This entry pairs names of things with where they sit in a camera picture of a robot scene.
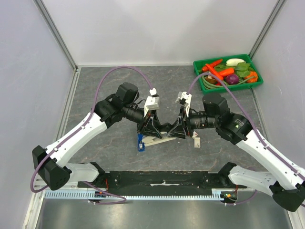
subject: red onion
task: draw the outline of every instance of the red onion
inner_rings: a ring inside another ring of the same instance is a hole
[[[239,83],[239,78],[236,74],[232,74],[232,75],[229,75],[225,78],[225,81],[228,83],[228,84],[238,84]]]

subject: orange bell pepper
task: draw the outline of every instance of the orange bell pepper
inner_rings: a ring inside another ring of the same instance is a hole
[[[250,77],[255,77],[255,78],[252,78],[252,79],[250,79],[250,80],[247,80],[246,82],[247,83],[255,83],[255,82],[257,82],[257,80],[258,80],[258,75],[257,75],[257,73],[256,72],[254,72],[254,71],[250,71],[250,74],[248,75],[248,76],[246,76],[244,79],[246,80],[246,79],[249,79]]]

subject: metal floor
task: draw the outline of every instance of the metal floor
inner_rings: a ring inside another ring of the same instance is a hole
[[[240,200],[252,195],[240,191]],[[287,211],[269,196],[239,206],[200,200],[135,200],[94,206],[44,199],[36,229],[292,229]]]

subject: carrot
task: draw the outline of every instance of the carrot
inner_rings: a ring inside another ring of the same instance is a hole
[[[218,72],[222,77],[226,77],[226,76],[229,76],[229,75],[232,75],[234,74],[234,68],[227,68],[227,69],[224,69],[220,72]]]
[[[224,78],[208,63],[205,64],[205,66],[208,68],[208,70],[210,71],[210,73],[212,73],[213,75],[215,75],[218,79],[220,80],[224,80]]]
[[[255,82],[257,82],[257,80],[258,80],[258,75],[257,75],[257,73],[256,72],[254,72],[254,71],[250,71],[250,74],[248,75],[248,76],[246,76],[244,79],[246,80],[246,79],[248,79],[248,78],[250,78],[250,77],[255,77],[255,78],[252,78],[252,79],[250,79],[250,80],[247,80],[246,82],[247,83],[255,83]]]
[[[220,60],[214,61],[213,63],[210,63],[210,65],[211,65],[212,67],[215,67],[216,65],[219,65],[222,61],[223,61],[223,60],[220,59]],[[204,72],[207,72],[207,71],[208,71],[208,68],[207,68],[206,66],[203,66],[203,67],[202,67],[202,72],[204,73]]]

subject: white wall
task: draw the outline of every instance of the white wall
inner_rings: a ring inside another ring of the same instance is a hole
[[[287,1],[254,63],[264,84],[255,89],[269,140],[305,167],[305,1]]]
[[[31,151],[54,140],[73,70],[32,0],[0,7],[0,228],[20,229]]]
[[[276,0],[44,0],[78,65],[249,53]]]

